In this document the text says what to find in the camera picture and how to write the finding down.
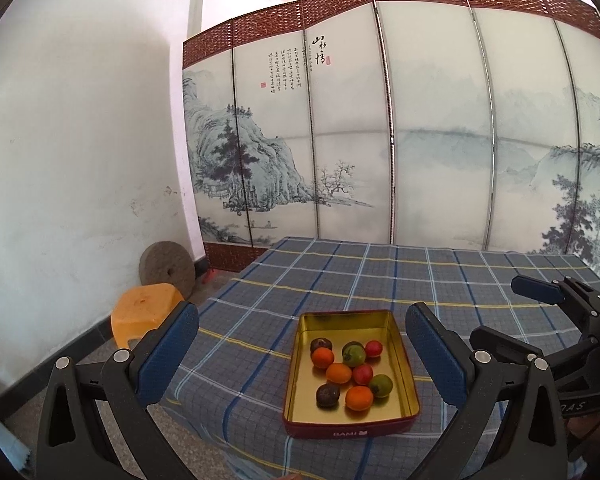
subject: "blue gripper pad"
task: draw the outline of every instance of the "blue gripper pad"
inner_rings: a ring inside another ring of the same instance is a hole
[[[511,280],[511,290],[515,294],[541,301],[550,305],[562,303],[564,294],[558,285],[542,282],[529,276],[516,276]]]
[[[141,406],[160,401],[198,334],[199,322],[196,306],[187,303],[154,351],[145,359],[138,370],[136,387],[136,397]]]
[[[467,360],[471,352],[469,347],[457,334],[444,328],[425,303],[412,304],[407,309],[404,324],[407,336],[429,372],[440,396],[447,404],[460,410],[466,402],[467,389],[473,377],[468,377],[467,365],[464,367],[461,365],[447,346],[447,342],[457,347],[458,342],[451,340],[450,336],[458,338],[459,343],[466,349],[464,352],[461,347],[458,347],[462,353],[459,357]]]

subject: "tablecloth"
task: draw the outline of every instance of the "tablecloth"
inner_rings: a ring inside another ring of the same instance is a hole
[[[180,424],[224,450],[238,478],[299,472],[317,480],[404,480],[451,420],[406,334],[421,412],[411,431],[377,438],[296,440],[282,406],[298,317],[304,312],[388,308],[404,330],[415,301],[432,306],[468,342],[480,324],[545,353],[579,331],[557,306],[511,291],[517,274],[572,276],[600,290],[577,256],[412,248],[287,237],[199,305],[200,331],[162,400]],[[468,465],[484,459],[504,406],[497,405]]]

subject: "metal tray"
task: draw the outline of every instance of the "metal tray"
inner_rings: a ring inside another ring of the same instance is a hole
[[[320,409],[315,391],[326,382],[325,371],[311,362],[309,345],[326,337],[333,344],[335,362],[342,362],[342,347],[349,341],[365,344],[372,339],[384,346],[379,358],[369,360],[375,374],[392,378],[394,389],[386,399],[375,400],[371,408],[357,413],[345,407],[346,391],[353,380],[343,384],[336,408]],[[389,310],[353,312],[308,312],[300,316],[291,355],[283,420],[286,432],[295,438],[352,438],[403,433],[420,413],[420,401],[400,330]]]

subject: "green fruit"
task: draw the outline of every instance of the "green fruit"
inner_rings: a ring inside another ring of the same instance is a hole
[[[359,342],[357,342],[357,341],[349,341],[349,342],[348,342],[346,345],[344,345],[344,346],[342,347],[342,357],[344,357],[344,352],[345,352],[345,351],[347,350],[347,348],[349,348],[351,345],[358,345],[358,346],[360,346],[361,348],[363,348],[363,349],[364,349],[364,347],[362,346],[362,343],[359,343]]]
[[[332,408],[340,399],[340,387],[337,384],[323,384],[315,391],[315,402],[319,408]]]
[[[387,397],[391,393],[391,390],[394,389],[394,382],[391,380],[391,377],[380,374],[374,376],[367,386],[371,388],[376,399],[382,399],[383,397]]]
[[[311,341],[311,345],[309,347],[310,353],[313,354],[318,348],[328,348],[329,350],[333,349],[333,345],[331,341],[329,341],[325,337],[317,337],[313,341]]]
[[[360,366],[365,359],[366,352],[362,345],[350,345],[342,351],[342,362],[350,368]]]

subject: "red tomato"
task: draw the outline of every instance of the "red tomato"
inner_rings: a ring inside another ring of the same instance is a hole
[[[365,346],[367,357],[378,357],[382,353],[382,343],[379,341],[369,341]]]
[[[374,369],[367,364],[356,366],[351,373],[353,380],[361,386],[367,386],[374,376]]]

